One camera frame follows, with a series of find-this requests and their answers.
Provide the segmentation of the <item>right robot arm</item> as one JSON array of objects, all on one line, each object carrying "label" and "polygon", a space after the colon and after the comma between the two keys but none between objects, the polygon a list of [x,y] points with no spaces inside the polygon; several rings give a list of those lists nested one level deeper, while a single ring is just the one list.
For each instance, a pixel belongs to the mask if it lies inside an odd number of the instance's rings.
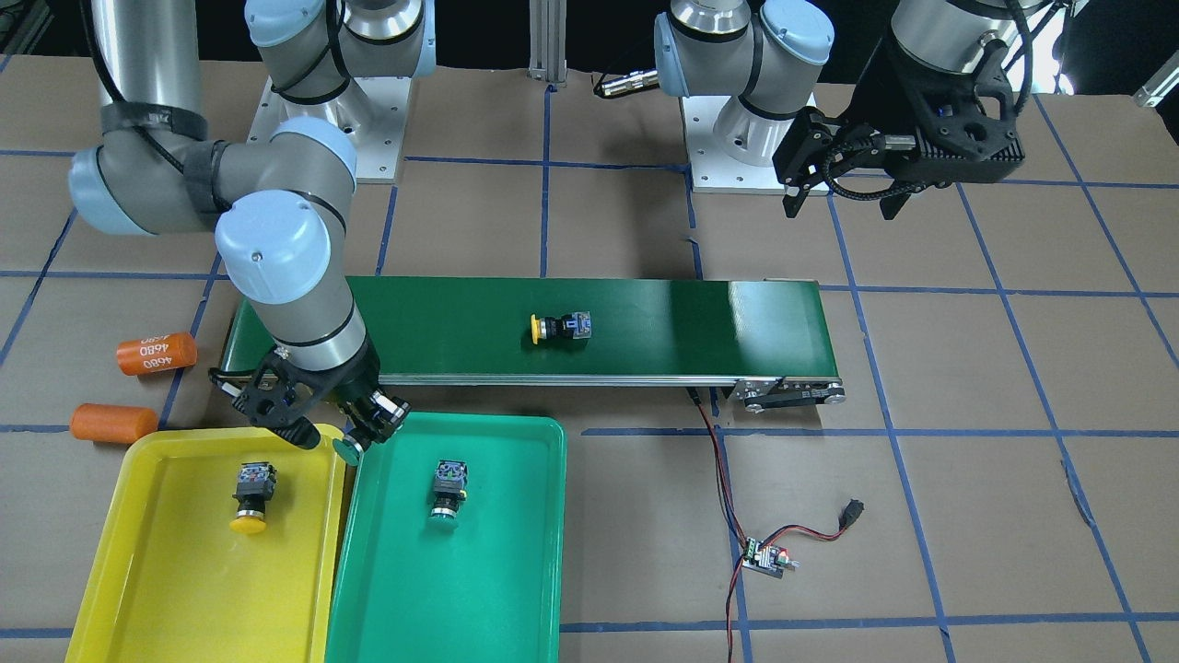
[{"label": "right robot arm", "polygon": [[[77,15],[104,100],[103,143],[70,171],[75,209],[111,235],[215,235],[276,343],[263,365],[345,414],[353,428],[335,445],[357,461],[410,408],[380,389],[378,352],[343,276],[356,146],[312,113],[261,145],[211,139],[193,1],[83,1]],[[249,1],[244,18],[274,92],[299,109],[357,94],[363,76],[429,76],[448,38],[434,1]]]}]

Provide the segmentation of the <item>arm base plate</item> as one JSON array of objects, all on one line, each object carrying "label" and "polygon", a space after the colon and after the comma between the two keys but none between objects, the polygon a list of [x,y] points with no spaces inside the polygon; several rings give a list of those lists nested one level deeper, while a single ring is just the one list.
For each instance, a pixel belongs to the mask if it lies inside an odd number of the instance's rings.
[{"label": "arm base plate", "polygon": [[780,193],[772,165],[790,122],[750,113],[736,97],[681,98],[692,186],[704,193]]},{"label": "arm base plate", "polygon": [[274,134],[279,122],[292,117],[320,117],[345,133],[357,152],[358,183],[395,183],[402,158],[411,78],[358,78],[340,97],[317,105],[299,105],[281,98],[266,81],[253,122],[250,142]]}]

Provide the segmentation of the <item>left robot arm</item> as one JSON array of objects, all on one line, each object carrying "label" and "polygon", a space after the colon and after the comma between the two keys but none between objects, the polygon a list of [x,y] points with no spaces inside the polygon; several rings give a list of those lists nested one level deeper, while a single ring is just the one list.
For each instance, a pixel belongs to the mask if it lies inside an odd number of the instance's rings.
[{"label": "left robot arm", "polygon": [[1005,180],[1026,162],[1020,88],[1005,60],[1034,38],[1043,1],[901,1],[838,116],[809,101],[836,41],[809,1],[673,1],[656,18],[654,70],[671,97],[722,96],[717,138],[740,162],[770,165],[788,218],[814,188],[877,202],[896,218],[914,193]]}]

